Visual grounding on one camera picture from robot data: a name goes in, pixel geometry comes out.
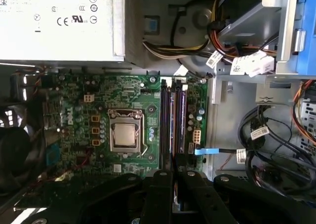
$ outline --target white cable tag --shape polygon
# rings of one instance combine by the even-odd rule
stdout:
[[[245,164],[247,157],[246,149],[237,149],[236,158],[237,164]]]
[[[173,74],[173,76],[185,76],[188,73],[188,69],[184,67],[183,65],[180,65],[178,70]]]
[[[206,61],[206,65],[213,69],[222,58],[223,56],[217,50],[215,50],[211,57],[209,57]]]
[[[244,75],[245,70],[244,67],[248,62],[247,56],[236,57],[233,60],[230,75]]]
[[[269,134],[269,129],[267,128],[267,126],[261,127],[259,129],[256,129],[255,131],[251,132],[251,139],[255,140],[257,138],[260,138],[261,136],[264,136],[266,134]]]

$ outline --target white connector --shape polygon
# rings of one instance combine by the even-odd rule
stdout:
[[[193,143],[199,144],[201,142],[201,130],[193,131]]]
[[[88,103],[94,102],[94,94],[84,95],[83,100]]]

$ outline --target chip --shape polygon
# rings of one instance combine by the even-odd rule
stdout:
[[[115,146],[134,146],[135,124],[115,124],[114,125]]]

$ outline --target power supply unit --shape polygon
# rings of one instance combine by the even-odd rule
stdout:
[[[0,60],[142,66],[141,0],[0,0]]]

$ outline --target blue plastic latch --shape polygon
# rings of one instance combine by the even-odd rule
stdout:
[[[195,155],[219,154],[219,149],[196,149]]]

